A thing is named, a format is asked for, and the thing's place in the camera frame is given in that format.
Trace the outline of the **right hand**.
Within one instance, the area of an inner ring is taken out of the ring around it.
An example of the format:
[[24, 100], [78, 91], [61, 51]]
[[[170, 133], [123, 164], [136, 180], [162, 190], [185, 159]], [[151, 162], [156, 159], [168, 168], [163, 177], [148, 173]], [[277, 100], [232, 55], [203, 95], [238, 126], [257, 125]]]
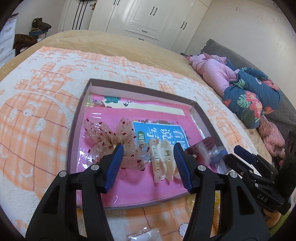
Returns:
[[278, 228], [285, 221], [285, 216], [280, 214], [278, 211], [269, 212], [265, 209], [263, 211], [267, 216], [266, 225], [269, 229]]

